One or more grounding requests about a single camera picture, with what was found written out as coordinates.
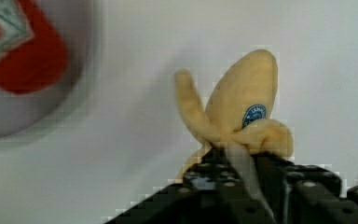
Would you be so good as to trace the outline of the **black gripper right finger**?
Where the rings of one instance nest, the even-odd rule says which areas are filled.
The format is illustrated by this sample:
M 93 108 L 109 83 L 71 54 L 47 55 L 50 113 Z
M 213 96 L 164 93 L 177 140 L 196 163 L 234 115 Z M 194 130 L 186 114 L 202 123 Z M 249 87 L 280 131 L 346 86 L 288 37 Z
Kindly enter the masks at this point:
M 270 153 L 253 156 L 258 180 L 279 224 L 358 224 L 358 186 L 341 195 L 341 178 L 317 165 Z

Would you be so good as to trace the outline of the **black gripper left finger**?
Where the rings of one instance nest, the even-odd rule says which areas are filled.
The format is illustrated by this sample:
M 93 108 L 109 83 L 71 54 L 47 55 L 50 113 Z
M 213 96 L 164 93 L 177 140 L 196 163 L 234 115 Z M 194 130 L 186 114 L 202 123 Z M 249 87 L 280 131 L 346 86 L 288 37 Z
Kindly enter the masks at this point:
M 171 184 L 104 224 L 277 224 L 243 149 L 213 149 Z

